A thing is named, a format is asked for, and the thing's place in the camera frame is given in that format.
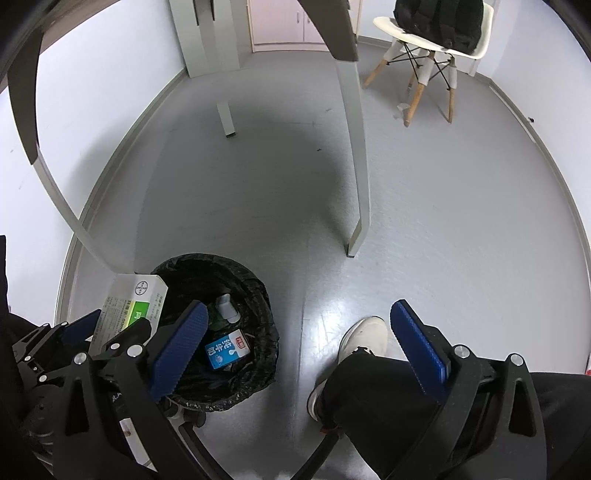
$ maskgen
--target black backpack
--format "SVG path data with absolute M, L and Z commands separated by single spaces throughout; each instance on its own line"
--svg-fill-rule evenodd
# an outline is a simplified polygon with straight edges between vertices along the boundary
M 397 0 L 400 28 L 445 48 L 472 53 L 480 40 L 482 0 Z

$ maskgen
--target cabinet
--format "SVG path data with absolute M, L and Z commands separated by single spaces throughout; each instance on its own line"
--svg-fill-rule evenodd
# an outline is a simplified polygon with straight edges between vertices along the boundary
M 356 32 L 361 0 L 350 0 L 350 6 Z M 248 15 L 252 51 L 328 50 L 297 0 L 248 0 Z

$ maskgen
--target black plastic liner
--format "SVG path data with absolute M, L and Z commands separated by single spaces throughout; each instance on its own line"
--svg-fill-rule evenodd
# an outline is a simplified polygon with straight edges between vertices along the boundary
M 167 260 L 152 274 L 168 286 L 160 325 L 173 323 L 192 300 L 209 304 L 225 293 L 241 314 L 238 323 L 207 331 L 169 396 L 171 401 L 191 410 L 222 411 L 274 381 L 279 334 L 265 286 L 250 270 L 229 258 L 187 254 Z M 239 328 L 251 353 L 225 369 L 212 370 L 203 345 Z

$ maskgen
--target beige sneaker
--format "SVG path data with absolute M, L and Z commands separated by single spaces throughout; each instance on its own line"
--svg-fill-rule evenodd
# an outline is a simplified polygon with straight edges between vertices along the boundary
M 376 356 L 386 355 L 388 347 L 388 325 L 380 317 L 365 317 L 353 325 L 343 336 L 339 346 L 338 361 L 341 363 L 359 347 L 367 349 Z M 308 397 L 308 413 L 316 421 L 320 421 L 316 415 L 316 401 L 324 388 L 324 380 Z

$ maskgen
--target white chair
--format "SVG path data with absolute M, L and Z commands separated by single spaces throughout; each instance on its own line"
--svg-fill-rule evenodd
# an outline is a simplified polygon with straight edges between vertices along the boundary
M 396 20 L 393 18 L 374 18 L 374 25 L 383 32 L 386 32 L 388 35 L 392 36 L 392 46 L 384 54 L 384 58 L 379 62 L 375 70 L 365 80 L 363 88 L 367 88 L 386 65 L 396 61 L 410 61 L 413 67 L 413 74 L 411 75 L 408 82 L 408 88 L 412 88 L 415 78 L 418 80 L 418 86 L 413 97 L 413 102 L 411 103 L 410 107 L 405 110 L 404 126 L 408 127 L 410 122 L 413 120 L 414 113 L 417 110 L 418 103 L 421 100 L 429 80 L 439 74 L 443 76 L 448 86 L 449 111 L 447 121 L 452 123 L 457 89 L 457 68 L 455 57 L 467 57 L 472 60 L 480 60 L 485 55 L 488 45 L 491 41 L 492 17 L 494 13 L 495 11 L 490 5 L 484 4 L 482 34 L 480 36 L 478 45 L 476 45 L 476 48 L 471 54 L 445 48 L 441 45 L 425 40 L 424 38 L 417 35 L 406 33 L 402 28 L 397 26 Z M 415 48 L 410 49 L 408 45 L 415 46 Z M 417 56 L 413 55 L 413 52 L 416 50 L 419 50 L 419 54 Z M 449 55 L 450 58 L 446 61 L 435 61 L 435 52 L 438 51 Z M 435 73 L 435 75 L 431 76 L 434 67 L 437 67 L 438 71 Z M 443 74 L 443 70 L 446 68 L 449 68 L 447 78 Z

